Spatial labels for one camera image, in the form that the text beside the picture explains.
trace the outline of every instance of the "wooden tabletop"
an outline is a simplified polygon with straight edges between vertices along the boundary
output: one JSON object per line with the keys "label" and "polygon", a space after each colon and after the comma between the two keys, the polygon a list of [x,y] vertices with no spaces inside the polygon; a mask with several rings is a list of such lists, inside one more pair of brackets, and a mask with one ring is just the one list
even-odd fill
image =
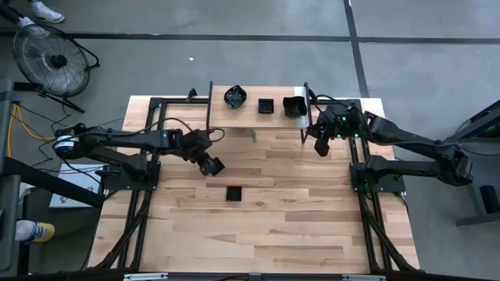
{"label": "wooden tabletop", "polygon": [[[260,87],[241,86],[247,93],[247,100],[236,109],[231,109],[224,101],[227,90],[233,86],[213,86],[210,105],[210,126],[215,128],[275,128],[299,129],[309,125],[307,116],[288,118],[284,115],[283,98],[305,97],[304,87]],[[274,100],[274,113],[259,114],[260,98]]]}
{"label": "wooden tabletop", "polygon": [[[149,98],[130,97],[124,130],[144,128]],[[384,115],[378,98],[362,98],[361,104]],[[204,129],[206,108],[168,105],[166,112]],[[312,113],[314,120],[318,112]],[[166,127],[182,128],[175,121]],[[348,176],[348,142],[331,141],[330,154],[322,158],[314,151],[315,140],[302,145],[297,130],[256,130],[256,138],[253,143],[246,129],[226,129],[226,137],[209,149],[226,166],[216,177],[203,176],[181,158],[161,157],[141,271],[369,272],[358,198]],[[370,150],[393,158],[391,147],[371,144]],[[225,201],[228,185],[243,186],[241,202]],[[99,263],[122,234],[129,200],[130,192],[122,190],[104,203],[89,266]],[[387,235],[418,268],[404,204],[393,194],[380,194],[380,204]],[[128,261],[134,242],[129,249]]]}

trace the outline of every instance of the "small black cube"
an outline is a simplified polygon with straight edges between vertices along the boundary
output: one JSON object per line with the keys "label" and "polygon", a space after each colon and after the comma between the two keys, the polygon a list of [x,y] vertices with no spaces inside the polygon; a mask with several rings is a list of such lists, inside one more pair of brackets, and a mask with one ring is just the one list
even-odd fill
{"label": "small black cube", "polygon": [[226,201],[241,201],[241,187],[227,187]]}
{"label": "small black cube", "polygon": [[272,98],[260,98],[259,113],[274,113],[274,100]]}

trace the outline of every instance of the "concrete floor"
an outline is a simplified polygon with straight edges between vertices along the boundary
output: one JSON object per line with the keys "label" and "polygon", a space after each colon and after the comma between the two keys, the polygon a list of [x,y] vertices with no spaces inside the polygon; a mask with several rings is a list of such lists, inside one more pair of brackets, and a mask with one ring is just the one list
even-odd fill
{"label": "concrete floor", "polygon": [[[63,30],[146,34],[272,34],[348,36],[342,0],[47,0],[66,15]],[[500,37],[495,0],[351,0],[359,36]],[[14,3],[29,15],[24,1]],[[7,27],[0,20],[0,27]],[[334,42],[79,40],[102,60],[87,90],[72,101],[87,113],[68,123],[99,124],[123,117],[136,94],[199,93],[216,84],[302,85],[334,97],[359,97],[351,45]],[[24,80],[12,59],[12,39],[0,38],[0,78]],[[443,138],[476,112],[498,100],[500,45],[361,44],[370,97],[383,98],[386,115],[401,128]],[[28,108],[53,119],[60,106],[23,94]],[[50,122],[24,113],[25,121],[49,136]],[[120,128],[121,122],[110,124]],[[27,164],[42,160],[38,142],[20,126],[13,156]],[[17,143],[23,142],[22,149]],[[395,149],[402,159],[421,159]],[[498,181],[495,159],[474,157],[477,185]],[[45,163],[51,167],[57,162]],[[500,279],[500,223],[458,230],[455,221],[473,214],[466,188],[434,179],[405,178],[409,216],[421,268],[454,276]],[[81,267],[93,233],[92,210],[47,212],[50,194],[40,192],[30,213],[70,234],[34,250],[31,269],[55,272]],[[67,216],[89,218],[65,225]],[[67,251],[75,241],[79,249]]]}

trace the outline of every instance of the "white shoe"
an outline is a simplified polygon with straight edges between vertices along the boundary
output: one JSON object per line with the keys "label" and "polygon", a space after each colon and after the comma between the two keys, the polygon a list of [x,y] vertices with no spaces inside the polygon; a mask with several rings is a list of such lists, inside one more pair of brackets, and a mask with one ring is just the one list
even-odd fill
{"label": "white shoe", "polygon": [[40,1],[32,2],[31,8],[33,9],[35,15],[37,15],[38,19],[42,21],[61,23],[65,19],[63,15],[58,12],[54,12],[52,9],[50,9]]}
{"label": "white shoe", "polygon": [[25,16],[24,18],[19,18],[17,25],[23,29],[26,29],[30,34],[35,37],[47,37],[48,31],[34,24],[33,20]]}

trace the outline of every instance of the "yellow cable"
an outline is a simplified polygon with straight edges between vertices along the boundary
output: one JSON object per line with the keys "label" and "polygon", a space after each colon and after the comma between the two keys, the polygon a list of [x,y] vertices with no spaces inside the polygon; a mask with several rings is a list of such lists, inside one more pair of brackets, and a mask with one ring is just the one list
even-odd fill
{"label": "yellow cable", "polygon": [[10,151],[10,137],[12,136],[12,131],[13,131],[13,121],[14,121],[13,116],[16,114],[16,112],[17,112],[17,106],[14,105],[14,112],[13,112],[12,116],[10,116],[9,132],[7,133],[7,156],[9,156],[9,157],[12,154],[12,152]]}
{"label": "yellow cable", "polygon": [[40,140],[40,141],[53,141],[53,140],[55,140],[55,137],[39,137],[39,136],[35,136],[31,132],[30,128],[28,128],[26,126],[26,124],[24,124],[23,113],[21,113],[21,108],[18,105],[14,105],[14,106],[16,107],[17,111],[19,112],[19,119],[21,120],[21,125],[23,125],[24,129],[30,134],[31,137],[33,137],[33,138],[35,138],[37,140]]}

